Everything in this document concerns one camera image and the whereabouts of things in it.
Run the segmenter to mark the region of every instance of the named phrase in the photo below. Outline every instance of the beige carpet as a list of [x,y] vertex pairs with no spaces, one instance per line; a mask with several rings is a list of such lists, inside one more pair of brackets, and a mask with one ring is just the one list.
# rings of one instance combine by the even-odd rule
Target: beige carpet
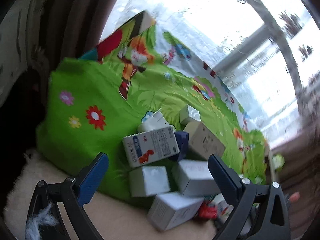
[[[13,235],[24,239],[25,223],[30,200],[36,183],[45,180],[48,184],[62,182],[67,174],[47,162],[36,151],[24,167],[15,189],[8,197],[5,208],[5,222]],[[78,239],[63,204],[59,205],[60,213],[71,239]],[[105,240],[141,240],[141,239],[188,239],[211,240],[216,231],[211,221],[199,224],[188,221],[166,232],[158,232],[146,219],[147,212],[112,199],[96,192],[84,209]]]

